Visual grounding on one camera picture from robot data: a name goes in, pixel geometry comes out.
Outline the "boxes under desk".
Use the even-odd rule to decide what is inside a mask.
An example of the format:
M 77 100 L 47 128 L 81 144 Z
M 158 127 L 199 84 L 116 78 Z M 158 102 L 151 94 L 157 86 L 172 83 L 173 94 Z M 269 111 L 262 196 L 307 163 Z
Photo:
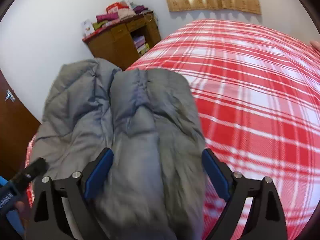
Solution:
M 150 46 L 148 42 L 146 42 L 145 36 L 134 37 L 133 42 L 140 56 L 143 56 L 146 52 L 150 50 Z

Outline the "clothes pile on desk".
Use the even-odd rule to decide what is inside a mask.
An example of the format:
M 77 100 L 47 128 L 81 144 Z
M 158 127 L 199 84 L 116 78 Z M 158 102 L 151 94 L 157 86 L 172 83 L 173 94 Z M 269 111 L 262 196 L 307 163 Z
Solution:
M 129 1 L 116 2 L 106 8 L 105 14 L 97 15 L 96 22 L 92 23 L 92 26 L 94 30 L 98 30 L 103 26 L 118 23 L 148 10 L 148 7 L 145 7 L 142 4 L 138 5 Z

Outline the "red plaid bed sheet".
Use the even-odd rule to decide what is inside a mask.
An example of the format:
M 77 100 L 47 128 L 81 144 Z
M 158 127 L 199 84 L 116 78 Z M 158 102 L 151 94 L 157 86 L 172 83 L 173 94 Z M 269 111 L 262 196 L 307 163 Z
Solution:
M 200 239 L 300 236 L 319 202 L 319 52 L 259 25 L 198 20 L 126 70 L 161 68 L 188 81 L 204 136 Z

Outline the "white card on desk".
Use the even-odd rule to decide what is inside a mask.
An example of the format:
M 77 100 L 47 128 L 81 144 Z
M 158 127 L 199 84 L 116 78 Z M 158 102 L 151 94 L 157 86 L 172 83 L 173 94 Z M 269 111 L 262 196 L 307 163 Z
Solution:
M 82 30 L 83 37 L 87 37 L 87 36 L 89 36 L 89 35 L 91 35 L 92 33 L 95 32 L 93 24 L 92 24 L 91 20 L 89 20 L 89 19 L 81 22 L 80 25 L 81 25 L 81 30 Z

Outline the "brown wooden desk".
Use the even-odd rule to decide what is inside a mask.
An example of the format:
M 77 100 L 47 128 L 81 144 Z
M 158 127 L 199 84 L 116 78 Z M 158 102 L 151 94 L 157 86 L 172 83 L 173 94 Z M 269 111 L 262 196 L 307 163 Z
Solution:
M 100 28 L 82 41 L 87 44 L 94 57 L 106 59 L 126 70 L 141 57 L 134 43 L 134 38 L 140 36 L 145 37 L 150 48 L 161 41 L 153 11 Z

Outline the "grey puffer jacket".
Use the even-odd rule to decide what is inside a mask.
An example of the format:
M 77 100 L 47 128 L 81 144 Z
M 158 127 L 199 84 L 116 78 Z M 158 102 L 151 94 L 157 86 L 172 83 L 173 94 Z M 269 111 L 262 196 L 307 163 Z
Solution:
M 182 75 L 123 71 L 104 59 L 62 66 L 31 159 L 44 158 L 47 175 L 64 179 L 106 147 L 113 164 L 93 209 L 108 237 L 201 238 L 205 142 Z

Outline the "pink floral folded blanket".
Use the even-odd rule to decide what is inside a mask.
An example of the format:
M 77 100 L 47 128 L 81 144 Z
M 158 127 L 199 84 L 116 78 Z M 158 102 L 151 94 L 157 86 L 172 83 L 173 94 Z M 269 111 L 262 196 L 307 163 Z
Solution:
M 319 41 L 310 41 L 310 46 L 317 51 L 320 51 L 320 42 Z

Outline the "dark wooden door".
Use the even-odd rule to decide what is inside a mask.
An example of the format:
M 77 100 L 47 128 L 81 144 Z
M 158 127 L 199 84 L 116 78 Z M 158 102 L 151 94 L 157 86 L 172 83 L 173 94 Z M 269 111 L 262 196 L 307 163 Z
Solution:
M 40 122 L 27 110 L 1 75 L 1 176 L 11 179 L 24 167 L 29 141 Z

